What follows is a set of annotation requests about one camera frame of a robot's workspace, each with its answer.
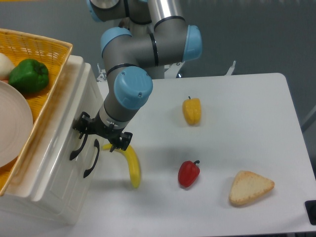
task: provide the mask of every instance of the red bell pepper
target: red bell pepper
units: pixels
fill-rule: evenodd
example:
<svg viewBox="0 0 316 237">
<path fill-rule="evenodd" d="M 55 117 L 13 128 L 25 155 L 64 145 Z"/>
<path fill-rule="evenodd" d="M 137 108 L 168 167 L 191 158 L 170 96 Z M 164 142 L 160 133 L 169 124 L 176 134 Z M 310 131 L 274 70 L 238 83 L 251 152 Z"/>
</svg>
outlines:
<svg viewBox="0 0 316 237">
<path fill-rule="evenodd" d="M 183 162 L 181 165 L 178 173 L 178 181 L 183 187 L 189 187 L 197 179 L 199 167 L 196 164 L 199 164 L 199 160 L 195 162 L 189 160 Z"/>
</svg>

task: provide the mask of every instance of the drawer handle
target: drawer handle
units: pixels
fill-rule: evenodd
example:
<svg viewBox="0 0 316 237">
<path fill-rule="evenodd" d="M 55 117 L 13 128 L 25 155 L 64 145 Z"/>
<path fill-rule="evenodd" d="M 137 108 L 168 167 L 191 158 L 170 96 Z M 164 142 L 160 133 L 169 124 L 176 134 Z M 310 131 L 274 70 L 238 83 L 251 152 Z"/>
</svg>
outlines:
<svg viewBox="0 0 316 237">
<path fill-rule="evenodd" d="M 99 158 L 99 153 L 100 153 L 100 144 L 99 144 L 99 141 L 98 139 L 95 139 L 94 140 L 94 147 L 96 147 L 98 149 L 98 152 L 97 152 L 97 155 L 95 157 L 95 160 L 94 160 L 94 163 L 92 165 L 92 167 L 90 169 L 86 169 L 84 171 L 84 174 L 83 174 L 83 178 L 87 177 L 89 174 L 91 174 L 91 172 L 93 171 L 95 165 L 97 164 L 97 161 L 98 161 L 98 158 Z"/>
<path fill-rule="evenodd" d="M 87 142 L 87 139 L 88 139 L 88 134 L 85 134 L 81 146 L 79 147 L 78 150 L 72 151 L 70 153 L 69 160 L 73 160 L 74 158 L 76 158 L 80 154 L 80 152 L 83 150 L 83 148 L 85 146 L 85 143 Z"/>
</svg>

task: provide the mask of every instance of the wicker basket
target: wicker basket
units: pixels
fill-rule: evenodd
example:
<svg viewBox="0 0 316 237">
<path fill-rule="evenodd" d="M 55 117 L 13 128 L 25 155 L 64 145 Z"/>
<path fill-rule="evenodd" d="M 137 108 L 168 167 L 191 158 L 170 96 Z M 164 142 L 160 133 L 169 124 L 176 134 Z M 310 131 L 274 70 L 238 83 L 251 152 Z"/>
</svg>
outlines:
<svg viewBox="0 0 316 237">
<path fill-rule="evenodd" d="M 0 167 L 0 196 L 18 171 L 28 148 L 47 111 L 58 83 L 60 73 L 67 62 L 73 45 L 67 42 L 12 30 L 0 29 L 0 53 L 5 54 L 16 66 L 26 58 L 44 63 L 49 71 L 49 84 L 39 93 L 23 94 L 33 115 L 33 129 L 20 155 L 9 164 Z"/>
</svg>

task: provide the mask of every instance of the bread slice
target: bread slice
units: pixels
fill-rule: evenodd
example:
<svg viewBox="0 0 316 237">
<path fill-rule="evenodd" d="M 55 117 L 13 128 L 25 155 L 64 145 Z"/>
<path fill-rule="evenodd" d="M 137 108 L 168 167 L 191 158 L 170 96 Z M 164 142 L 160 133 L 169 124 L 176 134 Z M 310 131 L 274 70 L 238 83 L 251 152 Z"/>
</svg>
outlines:
<svg viewBox="0 0 316 237">
<path fill-rule="evenodd" d="M 272 180 L 259 174 L 240 171 L 234 179 L 229 201 L 233 205 L 244 205 L 268 193 L 274 186 Z"/>
</svg>

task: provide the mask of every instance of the yellow banana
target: yellow banana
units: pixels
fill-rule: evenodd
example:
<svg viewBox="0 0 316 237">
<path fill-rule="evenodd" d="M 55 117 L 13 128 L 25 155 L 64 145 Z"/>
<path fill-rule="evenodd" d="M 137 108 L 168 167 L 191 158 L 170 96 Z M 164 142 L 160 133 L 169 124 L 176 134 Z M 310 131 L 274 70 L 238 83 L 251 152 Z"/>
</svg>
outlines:
<svg viewBox="0 0 316 237">
<path fill-rule="evenodd" d="M 102 147 L 103 150 L 109 150 L 111 148 L 111 144 L 106 144 Z M 138 162 L 137 154 L 131 145 L 129 145 L 126 151 L 122 149 L 114 149 L 114 151 L 123 154 L 127 160 L 128 169 L 129 169 L 129 178 L 134 188 L 138 188 L 141 180 L 141 172 Z"/>
</svg>

